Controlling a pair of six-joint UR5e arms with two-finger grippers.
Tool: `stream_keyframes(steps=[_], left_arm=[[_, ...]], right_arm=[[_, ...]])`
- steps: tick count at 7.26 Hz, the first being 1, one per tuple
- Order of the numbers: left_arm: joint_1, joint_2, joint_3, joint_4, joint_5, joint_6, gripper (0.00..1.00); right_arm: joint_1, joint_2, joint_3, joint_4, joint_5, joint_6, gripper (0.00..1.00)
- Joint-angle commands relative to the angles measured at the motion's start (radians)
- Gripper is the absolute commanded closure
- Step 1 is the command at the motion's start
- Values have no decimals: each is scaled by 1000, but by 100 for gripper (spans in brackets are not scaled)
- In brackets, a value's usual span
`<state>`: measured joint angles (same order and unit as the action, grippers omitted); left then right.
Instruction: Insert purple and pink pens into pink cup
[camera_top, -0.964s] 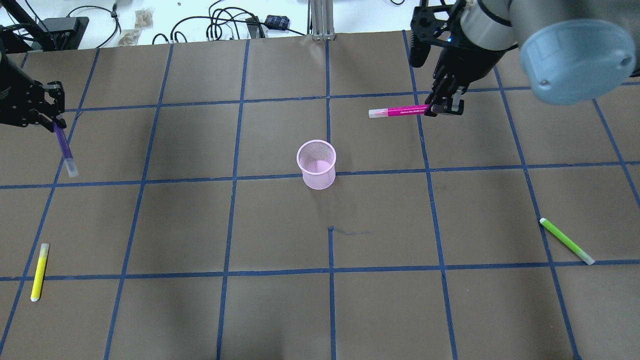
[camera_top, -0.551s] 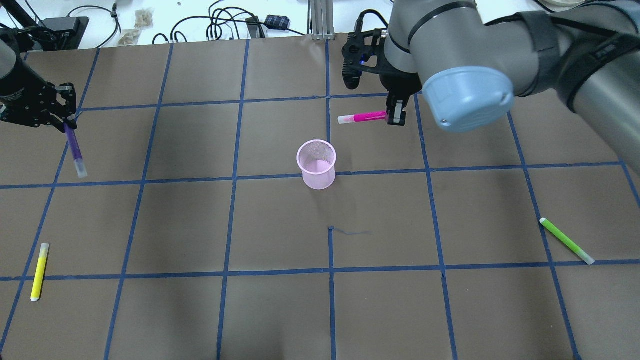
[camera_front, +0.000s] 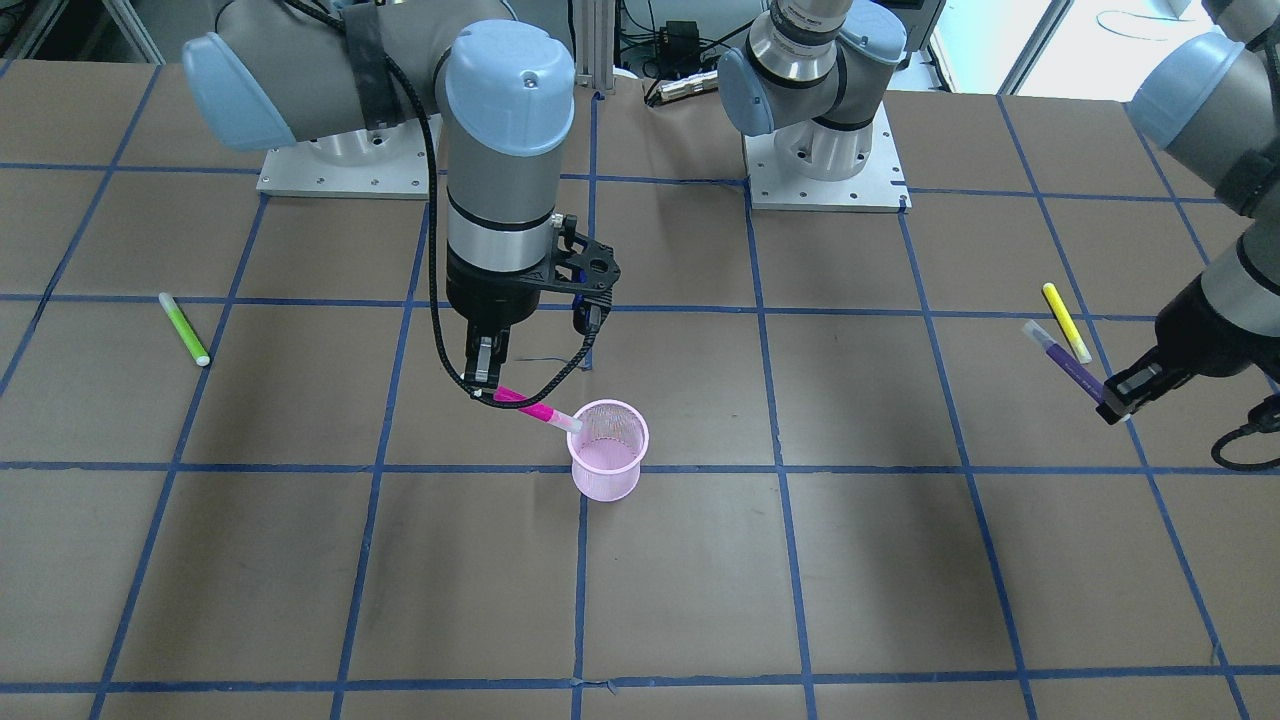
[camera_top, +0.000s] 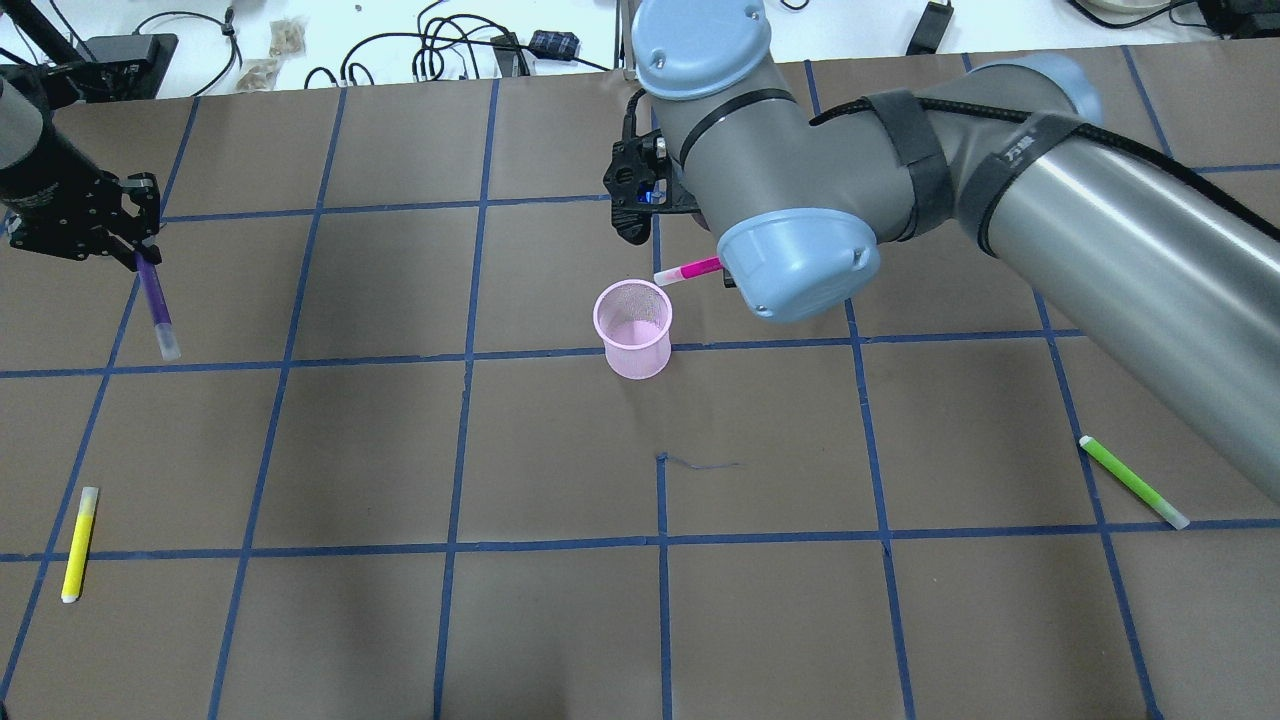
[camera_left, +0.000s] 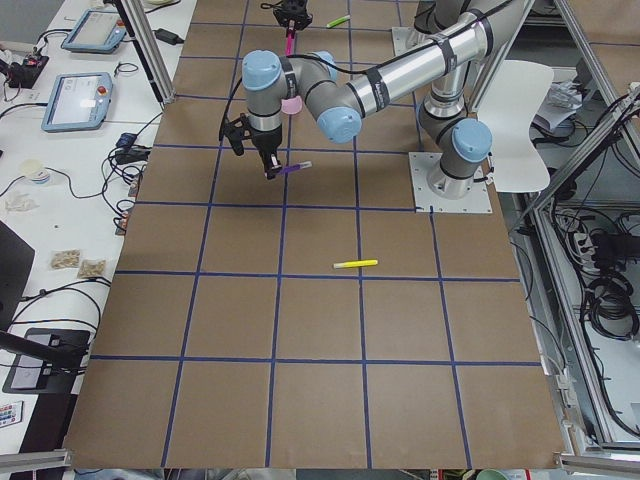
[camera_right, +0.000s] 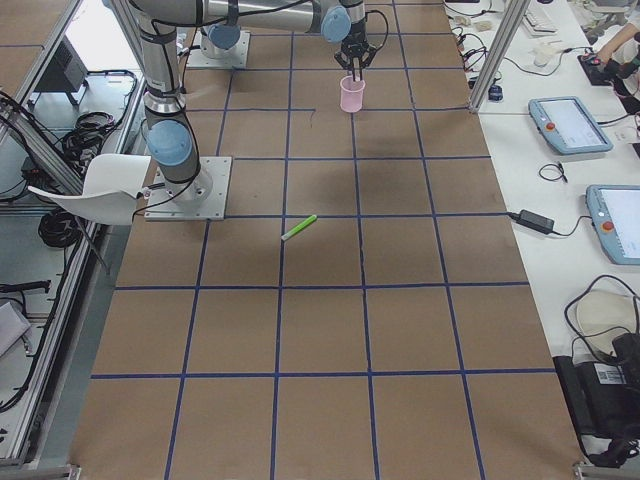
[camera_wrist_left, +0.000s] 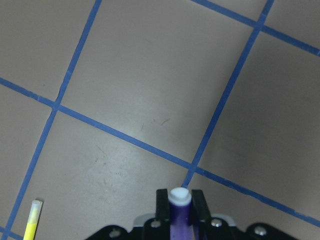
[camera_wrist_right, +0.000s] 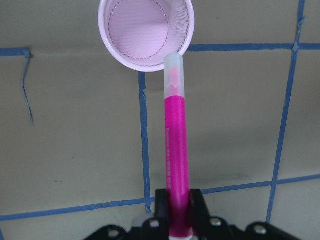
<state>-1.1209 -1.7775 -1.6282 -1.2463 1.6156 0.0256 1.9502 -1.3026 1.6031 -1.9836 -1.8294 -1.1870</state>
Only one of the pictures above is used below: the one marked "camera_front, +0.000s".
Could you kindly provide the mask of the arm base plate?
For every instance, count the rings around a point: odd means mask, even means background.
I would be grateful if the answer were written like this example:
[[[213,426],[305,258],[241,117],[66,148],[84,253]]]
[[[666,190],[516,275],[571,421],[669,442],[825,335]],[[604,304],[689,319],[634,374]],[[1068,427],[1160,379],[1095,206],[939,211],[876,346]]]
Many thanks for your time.
[[[744,137],[742,152],[756,209],[901,213],[913,206],[883,104],[860,129],[810,120]]]
[[[431,182],[420,122],[273,149],[264,158],[256,188],[273,197],[424,201]]]

